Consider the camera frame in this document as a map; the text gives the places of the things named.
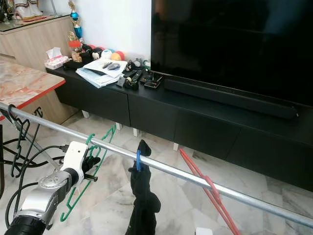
marble tabletop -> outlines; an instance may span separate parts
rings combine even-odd
[[[65,83],[64,78],[0,60],[0,102],[22,108]]]

paper document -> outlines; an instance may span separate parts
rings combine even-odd
[[[104,87],[107,84],[111,84],[113,82],[117,82],[119,77],[123,75],[123,74],[119,74],[116,77],[111,77],[109,75],[101,76],[85,68],[77,69],[76,73],[78,73],[83,79],[90,82],[92,85],[94,85],[97,88]]]
[[[103,69],[102,67],[109,62],[118,63],[120,65],[120,68],[117,70],[108,70],[108,68]],[[111,77],[117,77],[124,71],[126,65],[127,65],[127,61],[116,61],[116,60],[100,58],[99,60],[95,60],[89,64],[86,64],[84,68],[90,69],[90,70],[98,70],[98,71],[104,72],[107,75],[110,75]]]

metal pole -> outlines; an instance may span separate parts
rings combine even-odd
[[[57,11],[55,10],[55,6],[54,6],[53,0],[51,0],[51,4],[52,4],[53,11],[54,11],[54,16],[58,16]]]
[[[7,108],[8,108],[8,106],[6,104],[0,103],[0,109],[7,110]],[[28,113],[23,112],[21,110],[18,110],[16,108],[12,108],[11,111],[13,114],[27,118],[30,121],[39,123],[41,125],[44,125],[46,127],[51,128],[51,129],[54,129],[54,130],[63,132],[65,134],[68,134],[70,136],[80,138],[84,141],[86,141],[88,138],[88,135],[86,135],[86,134],[82,134],[80,132],[71,130],[67,127],[58,125],[56,123],[53,123],[51,121],[45,120],[43,118],[31,115],[31,114],[28,114]],[[126,157],[133,159],[133,160],[136,160],[136,153],[134,153],[132,151],[129,151],[127,149],[121,148],[119,146],[116,146],[116,145],[113,145],[110,143],[106,143],[106,142],[98,140],[96,138],[91,139],[91,142],[93,144],[100,146],[100,147],[106,148],[106,149],[111,150],[113,152],[122,154],[123,156],[126,156]],[[201,187],[211,189],[210,185],[204,179],[202,179],[198,176],[192,175],[188,172],[179,170],[179,169],[174,168],[172,166],[166,165],[164,163],[161,163],[161,162],[158,162],[158,161],[155,161],[155,160],[152,160],[150,158],[143,157],[143,156],[141,156],[141,161],[144,164],[149,165],[155,169],[161,170],[163,172],[166,172],[166,173],[171,174],[173,176],[176,176],[178,178],[190,181],[190,182],[197,184]],[[310,228],[313,228],[313,219],[312,218],[305,217],[303,215],[294,213],[294,212],[289,211],[287,209],[284,209],[284,208],[275,206],[273,204],[261,201],[259,199],[250,197],[248,195],[234,191],[232,189],[226,188],[226,187],[218,185],[218,184],[215,184],[215,187],[220,192],[220,194],[222,194],[226,197],[235,199],[235,200],[242,202],[242,203],[245,203],[247,205],[259,208],[259,209],[264,210],[266,212],[278,215],[278,216],[283,217],[285,219],[288,219],[288,220],[294,221],[296,223],[299,223],[299,224],[308,226]]]

black cable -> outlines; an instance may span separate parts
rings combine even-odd
[[[60,157],[55,157],[55,158],[52,158],[53,160],[61,160],[61,159],[64,159],[64,156],[60,156]],[[12,161],[8,161],[8,160],[3,160],[3,162],[0,161],[0,164],[5,164],[5,165],[12,165],[13,162]],[[42,163],[38,163],[38,164],[31,164],[28,166],[28,168],[37,168],[37,167],[40,167],[40,166],[43,166],[43,165],[46,165],[48,164],[49,162],[45,161],[45,162],[42,162]],[[15,163],[16,165],[18,166],[22,166],[23,163]]]
[[[32,158],[29,159],[29,161],[26,163],[25,167],[22,169],[19,189],[22,188],[23,180],[24,180],[24,174],[25,174],[25,171],[26,171],[28,165],[30,164],[30,162],[33,161],[34,158],[37,157],[39,154],[41,154],[42,152],[44,152],[44,151],[46,151],[47,149],[50,149],[50,148],[59,148],[59,149],[61,149],[62,146],[57,146],[57,145],[48,146],[48,147],[43,148],[42,150],[38,151],[34,156],[32,156]],[[18,196],[16,198],[15,207],[14,207],[14,213],[16,213],[18,211],[20,198],[21,198],[21,190],[18,191]]]
[[[6,147],[6,146],[3,146],[3,149],[6,150],[6,151],[8,151],[9,153],[12,153],[13,155],[16,155],[16,154],[17,154],[17,152],[13,151],[12,149],[9,149],[9,148]]]
[[[0,162],[3,161],[3,132],[2,125],[0,125]],[[4,165],[0,163],[0,199],[2,198],[5,187],[4,181]]]
[[[21,167],[22,169],[26,166],[26,161],[28,161],[28,156],[29,156],[29,154],[30,154],[30,151],[31,151],[31,149],[32,149],[33,145],[34,145],[35,138],[36,138],[36,136],[37,136],[37,133],[38,133],[39,127],[40,127],[40,124],[38,124],[38,125],[37,125],[36,131],[35,131],[35,134],[34,134],[34,136],[33,136],[33,140],[32,140],[32,141],[31,141],[31,143],[30,143],[30,147],[28,148],[28,151],[27,151],[27,154],[26,154],[26,156],[25,156],[25,159],[24,159],[23,165],[22,165],[22,167]],[[17,174],[17,176],[15,176],[15,177],[16,177],[16,178],[19,178],[19,176],[21,175],[21,173],[22,173],[22,171],[21,171],[20,173],[18,173],[18,174]]]
[[[12,202],[13,202],[14,198],[15,198],[16,195],[17,195],[19,192],[21,192],[24,188],[29,187],[29,186],[33,186],[33,185],[37,185],[37,184],[38,184],[38,182],[24,185],[21,189],[18,189],[18,190],[12,195],[12,197],[11,197],[10,200],[9,200],[8,205],[6,206],[6,210],[5,210],[5,225],[6,225],[6,228],[7,228],[7,229],[10,227],[10,223],[9,223],[9,212],[10,212],[10,207],[11,207],[11,205],[12,205]]]

white wall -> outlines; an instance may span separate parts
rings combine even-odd
[[[40,9],[52,13],[49,0]],[[69,14],[67,0],[54,0],[58,14]],[[128,58],[150,58],[151,0],[75,0],[87,44],[120,50]]]

